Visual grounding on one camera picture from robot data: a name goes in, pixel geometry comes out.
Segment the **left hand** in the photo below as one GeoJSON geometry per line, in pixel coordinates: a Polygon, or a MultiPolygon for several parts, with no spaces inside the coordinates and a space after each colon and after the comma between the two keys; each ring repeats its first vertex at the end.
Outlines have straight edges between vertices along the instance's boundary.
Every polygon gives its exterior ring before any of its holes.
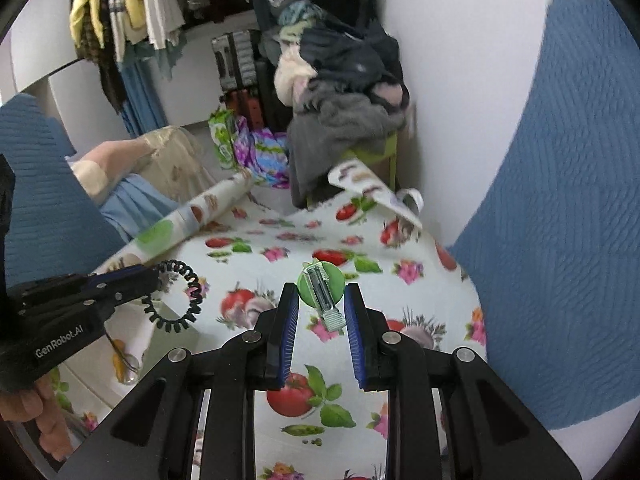
{"type": "Polygon", "coordinates": [[[30,388],[2,392],[1,418],[9,422],[33,420],[40,431],[40,446],[58,462],[73,453],[63,411],[55,400],[48,375],[40,377],[30,388]]]}

